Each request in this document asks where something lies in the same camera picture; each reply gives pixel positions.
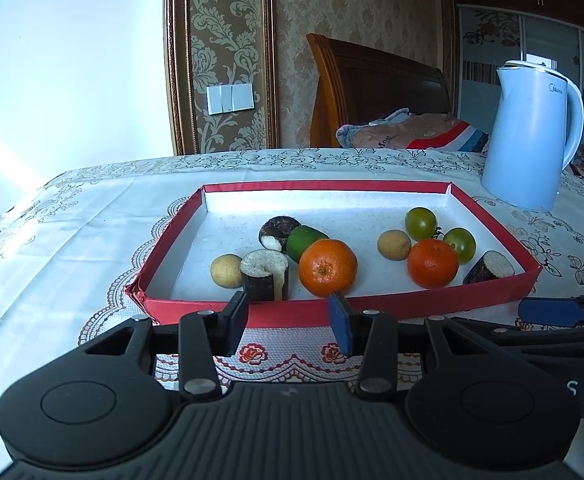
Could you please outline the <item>small brown longan fruit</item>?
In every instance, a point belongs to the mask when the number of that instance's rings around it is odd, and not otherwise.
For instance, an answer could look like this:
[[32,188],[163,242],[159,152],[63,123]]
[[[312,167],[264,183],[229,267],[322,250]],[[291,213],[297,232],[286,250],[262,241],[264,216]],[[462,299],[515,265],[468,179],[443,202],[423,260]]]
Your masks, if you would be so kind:
[[234,254],[221,255],[211,263],[211,279],[222,288],[239,288],[242,286],[242,259]]

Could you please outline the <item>large orange tangerine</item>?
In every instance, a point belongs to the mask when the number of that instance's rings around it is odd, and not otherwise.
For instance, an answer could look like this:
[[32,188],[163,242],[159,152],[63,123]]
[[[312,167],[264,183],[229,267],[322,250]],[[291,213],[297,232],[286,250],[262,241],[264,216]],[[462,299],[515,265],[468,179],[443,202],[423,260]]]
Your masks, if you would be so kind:
[[358,260],[341,240],[317,240],[310,245],[298,263],[301,284],[313,296],[325,298],[332,292],[347,292],[354,285]]

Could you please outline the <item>small orange tangerine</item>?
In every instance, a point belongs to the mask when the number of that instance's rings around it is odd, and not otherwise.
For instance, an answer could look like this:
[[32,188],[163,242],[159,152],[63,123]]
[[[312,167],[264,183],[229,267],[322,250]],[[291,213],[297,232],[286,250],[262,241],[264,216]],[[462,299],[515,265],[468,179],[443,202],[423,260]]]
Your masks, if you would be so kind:
[[412,281],[423,288],[449,285],[459,270],[454,249],[442,240],[420,240],[407,258],[407,271]]

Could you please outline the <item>green tomato with stem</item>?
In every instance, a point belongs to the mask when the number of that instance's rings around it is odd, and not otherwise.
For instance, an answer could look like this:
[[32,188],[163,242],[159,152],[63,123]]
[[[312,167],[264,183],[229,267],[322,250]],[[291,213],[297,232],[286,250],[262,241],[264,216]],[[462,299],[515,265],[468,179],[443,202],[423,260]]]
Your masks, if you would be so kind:
[[438,240],[441,236],[437,217],[433,211],[424,207],[410,209],[406,213],[405,226],[408,235],[417,242],[428,238]]

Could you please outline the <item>green cucumber chunk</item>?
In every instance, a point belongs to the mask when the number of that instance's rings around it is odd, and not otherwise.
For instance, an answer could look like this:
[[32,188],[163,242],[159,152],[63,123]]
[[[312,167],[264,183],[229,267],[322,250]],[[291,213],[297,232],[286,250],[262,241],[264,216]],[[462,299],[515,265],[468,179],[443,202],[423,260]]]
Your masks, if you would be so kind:
[[286,253],[296,263],[299,263],[305,250],[317,240],[325,240],[327,234],[311,226],[297,226],[290,232],[286,242]]

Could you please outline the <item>short dark sugarcane piece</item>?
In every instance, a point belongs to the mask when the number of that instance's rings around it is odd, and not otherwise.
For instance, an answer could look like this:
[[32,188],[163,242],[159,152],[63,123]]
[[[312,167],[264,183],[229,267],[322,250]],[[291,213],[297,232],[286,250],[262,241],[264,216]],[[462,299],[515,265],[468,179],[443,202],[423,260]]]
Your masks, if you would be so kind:
[[259,229],[258,240],[265,249],[285,252],[287,240],[293,229],[301,224],[289,216],[275,216],[267,220]]

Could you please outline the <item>floral embroidered tablecloth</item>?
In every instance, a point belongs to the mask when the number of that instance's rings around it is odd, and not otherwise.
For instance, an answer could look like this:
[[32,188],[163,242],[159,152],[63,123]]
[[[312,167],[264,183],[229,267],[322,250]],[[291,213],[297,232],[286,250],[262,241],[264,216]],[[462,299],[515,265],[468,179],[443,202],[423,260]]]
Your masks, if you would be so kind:
[[[474,153],[272,150],[137,160],[60,174],[0,217],[0,396],[32,370],[138,314],[125,288],[177,208],[207,183],[451,182],[540,262],[540,296],[584,295],[584,179],[564,174],[552,210],[491,197]],[[10,458],[0,438],[0,472]]]

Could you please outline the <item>light blue electric kettle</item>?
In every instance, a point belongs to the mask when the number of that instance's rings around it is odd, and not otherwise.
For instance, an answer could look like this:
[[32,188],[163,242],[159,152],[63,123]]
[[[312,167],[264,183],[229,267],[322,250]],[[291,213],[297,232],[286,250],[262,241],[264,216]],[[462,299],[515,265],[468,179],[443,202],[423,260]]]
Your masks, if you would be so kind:
[[482,186],[515,207],[550,210],[584,132],[581,92],[557,70],[531,62],[505,62],[497,74],[501,94]]

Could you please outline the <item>pink patterned pillow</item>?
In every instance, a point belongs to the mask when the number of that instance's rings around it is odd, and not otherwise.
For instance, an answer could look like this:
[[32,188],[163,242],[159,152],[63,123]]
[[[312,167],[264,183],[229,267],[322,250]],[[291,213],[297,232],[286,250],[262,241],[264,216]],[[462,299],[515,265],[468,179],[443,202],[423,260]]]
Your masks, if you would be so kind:
[[365,125],[342,125],[335,132],[342,148],[388,148],[484,153],[489,136],[453,114],[413,114],[400,108]]

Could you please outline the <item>brown wooden headboard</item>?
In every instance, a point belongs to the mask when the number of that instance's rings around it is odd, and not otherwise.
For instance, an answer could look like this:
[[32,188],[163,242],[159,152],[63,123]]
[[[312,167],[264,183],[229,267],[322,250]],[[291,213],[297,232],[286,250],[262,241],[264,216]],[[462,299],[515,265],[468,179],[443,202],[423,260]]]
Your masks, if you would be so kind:
[[309,34],[307,41],[319,72],[310,126],[313,148],[337,148],[340,126],[366,124],[399,108],[415,114],[452,111],[438,68],[319,34]]

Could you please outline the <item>wardrobe sliding door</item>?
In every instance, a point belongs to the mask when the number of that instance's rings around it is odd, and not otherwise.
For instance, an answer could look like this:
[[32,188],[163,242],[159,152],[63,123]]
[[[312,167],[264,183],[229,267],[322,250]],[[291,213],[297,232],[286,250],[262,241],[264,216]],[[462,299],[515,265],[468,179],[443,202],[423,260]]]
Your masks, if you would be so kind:
[[[584,30],[530,15],[462,6],[459,114],[492,129],[500,98],[497,68],[508,60],[546,65],[571,79],[584,101]],[[584,134],[577,159],[584,162]]]

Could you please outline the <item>white wall switch panel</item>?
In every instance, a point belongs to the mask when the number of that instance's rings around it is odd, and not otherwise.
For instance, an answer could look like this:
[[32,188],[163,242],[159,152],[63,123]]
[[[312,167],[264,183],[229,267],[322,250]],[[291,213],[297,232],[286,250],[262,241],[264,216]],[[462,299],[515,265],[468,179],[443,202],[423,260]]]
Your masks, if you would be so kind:
[[252,84],[216,84],[206,88],[207,113],[210,115],[252,110],[254,91]]

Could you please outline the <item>brown wooden wall trim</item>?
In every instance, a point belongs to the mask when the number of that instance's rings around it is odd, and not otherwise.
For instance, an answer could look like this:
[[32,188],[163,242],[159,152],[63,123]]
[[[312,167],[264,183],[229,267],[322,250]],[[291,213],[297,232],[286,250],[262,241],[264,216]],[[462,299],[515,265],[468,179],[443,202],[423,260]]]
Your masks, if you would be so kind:
[[[276,148],[275,0],[164,0],[167,99],[178,155]],[[206,91],[251,84],[254,106],[211,114]]]

